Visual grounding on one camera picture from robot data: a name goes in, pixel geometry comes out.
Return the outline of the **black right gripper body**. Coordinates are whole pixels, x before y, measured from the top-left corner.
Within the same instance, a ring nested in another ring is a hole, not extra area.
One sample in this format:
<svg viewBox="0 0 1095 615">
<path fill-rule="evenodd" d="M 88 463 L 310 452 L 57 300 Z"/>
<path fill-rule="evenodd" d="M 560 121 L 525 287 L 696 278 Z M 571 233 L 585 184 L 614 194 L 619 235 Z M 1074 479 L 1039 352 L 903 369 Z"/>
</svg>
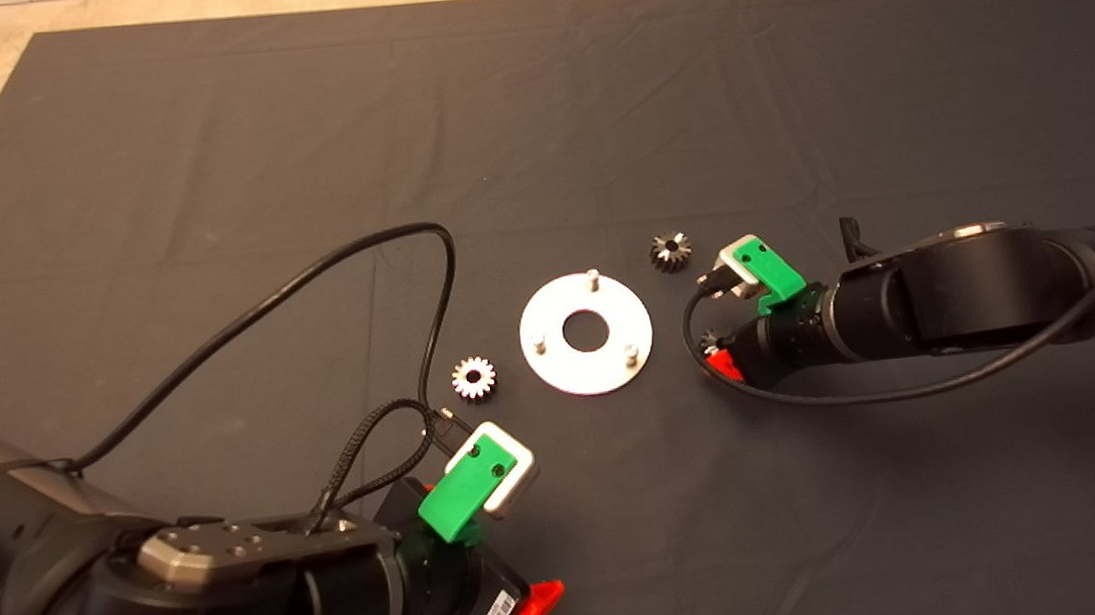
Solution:
<svg viewBox="0 0 1095 615">
<path fill-rule="evenodd" d="M 726 335 L 727 351 L 745 385 L 779 383 L 777 359 L 769 338 L 769 318 L 756 316 Z"/>
</svg>

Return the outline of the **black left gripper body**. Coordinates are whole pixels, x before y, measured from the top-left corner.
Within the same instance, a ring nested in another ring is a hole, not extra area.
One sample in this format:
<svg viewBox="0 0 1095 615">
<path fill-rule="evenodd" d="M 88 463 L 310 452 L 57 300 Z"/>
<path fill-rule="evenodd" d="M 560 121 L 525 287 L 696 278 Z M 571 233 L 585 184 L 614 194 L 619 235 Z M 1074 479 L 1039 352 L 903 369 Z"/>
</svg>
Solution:
<svg viewBox="0 0 1095 615">
<path fill-rule="evenodd" d="M 420 519 L 427 494 L 415 479 L 387 489 L 374 524 L 397 534 L 401 615 L 518 615 L 530 591 L 502 555 L 475 542 L 446 542 Z"/>
</svg>

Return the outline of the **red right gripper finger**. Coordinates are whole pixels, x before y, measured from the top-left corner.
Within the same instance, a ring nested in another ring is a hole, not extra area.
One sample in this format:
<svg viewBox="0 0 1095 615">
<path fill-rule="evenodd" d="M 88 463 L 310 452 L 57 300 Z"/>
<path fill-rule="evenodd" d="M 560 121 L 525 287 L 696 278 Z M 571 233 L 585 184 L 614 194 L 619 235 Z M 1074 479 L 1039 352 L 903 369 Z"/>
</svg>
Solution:
<svg viewBox="0 0 1095 615">
<path fill-rule="evenodd" d="M 731 353 L 724 347 L 707 348 L 707 363 L 721 378 L 729 378 L 735 384 L 744 383 L 740 367 L 733 361 Z"/>
</svg>

